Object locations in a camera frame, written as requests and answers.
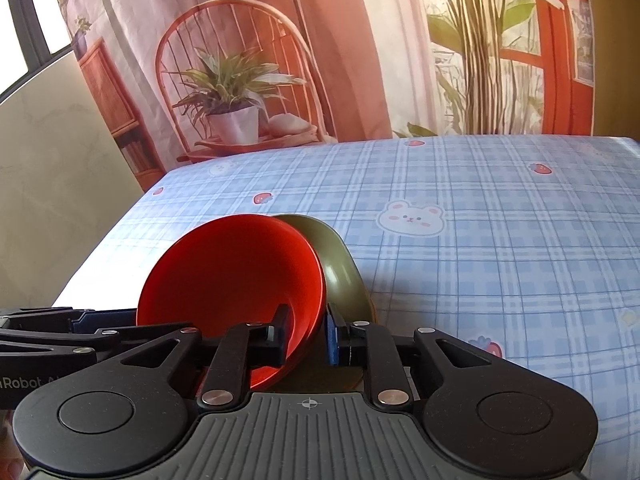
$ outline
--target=blue plaid tablecloth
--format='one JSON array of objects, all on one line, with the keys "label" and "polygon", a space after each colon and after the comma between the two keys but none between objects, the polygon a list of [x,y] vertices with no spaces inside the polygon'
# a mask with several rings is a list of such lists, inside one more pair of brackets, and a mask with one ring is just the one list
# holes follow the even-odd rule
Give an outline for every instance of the blue plaid tablecloth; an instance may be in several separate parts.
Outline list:
[{"label": "blue plaid tablecloth", "polygon": [[55,305],[135,307],[155,262],[189,230],[233,213],[293,212],[340,233],[392,332],[434,326],[578,390],[600,421],[585,474],[640,479],[638,144],[372,140],[179,168]]}]

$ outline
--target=bunny face print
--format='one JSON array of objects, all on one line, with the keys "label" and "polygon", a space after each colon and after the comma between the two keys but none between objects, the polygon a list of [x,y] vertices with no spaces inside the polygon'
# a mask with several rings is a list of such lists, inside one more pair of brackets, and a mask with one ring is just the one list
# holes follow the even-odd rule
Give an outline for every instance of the bunny face print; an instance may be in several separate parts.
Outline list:
[{"label": "bunny face print", "polygon": [[209,174],[211,176],[221,176],[229,173],[234,168],[234,164],[229,160],[216,161],[209,167]]},{"label": "bunny face print", "polygon": [[405,200],[395,200],[378,215],[378,225],[385,231],[404,236],[437,236],[445,226],[442,215],[442,209],[436,205],[420,208]]}]

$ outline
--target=printed backdrop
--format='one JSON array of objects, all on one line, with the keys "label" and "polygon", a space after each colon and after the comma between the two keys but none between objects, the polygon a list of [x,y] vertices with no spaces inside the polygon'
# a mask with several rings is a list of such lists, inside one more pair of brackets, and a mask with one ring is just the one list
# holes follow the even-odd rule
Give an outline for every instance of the printed backdrop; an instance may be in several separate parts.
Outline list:
[{"label": "printed backdrop", "polygon": [[180,164],[451,134],[591,133],[588,0],[59,0],[147,190]]}]

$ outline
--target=wicker chair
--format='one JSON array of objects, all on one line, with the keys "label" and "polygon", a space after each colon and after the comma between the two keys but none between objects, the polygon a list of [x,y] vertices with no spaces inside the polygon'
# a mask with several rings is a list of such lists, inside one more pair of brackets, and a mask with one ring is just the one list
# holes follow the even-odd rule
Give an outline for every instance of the wicker chair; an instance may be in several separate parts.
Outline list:
[{"label": "wicker chair", "polygon": [[[183,110],[173,108],[190,88],[184,85],[181,75],[171,72],[197,67],[196,48],[224,56],[247,50],[257,52],[264,62],[277,63],[281,72],[305,80],[304,85],[279,86],[278,97],[266,100],[267,116],[290,113],[312,126],[306,132],[285,137],[271,137],[268,129],[261,128],[257,144],[224,145],[211,131],[206,118],[192,121],[193,110],[185,114]],[[335,142],[331,110],[311,50],[287,16],[257,0],[209,0],[177,18],[158,45],[156,78],[167,113],[185,151],[185,156],[178,160],[199,162],[234,153]]]}]

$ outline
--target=crosshair marking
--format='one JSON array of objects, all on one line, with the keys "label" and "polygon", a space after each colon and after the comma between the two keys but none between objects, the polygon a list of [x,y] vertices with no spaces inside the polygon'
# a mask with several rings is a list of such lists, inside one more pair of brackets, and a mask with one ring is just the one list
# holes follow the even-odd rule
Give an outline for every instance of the crosshair marking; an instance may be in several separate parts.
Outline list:
[{"label": "crosshair marking", "polygon": [[318,404],[322,404],[322,402],[317,402],[316,400],[313,400],[311,397],[309,397],[308,399],[299,402],[299,404],[302,404],[306,409],[310,410],[311,408],[316,407]]}]

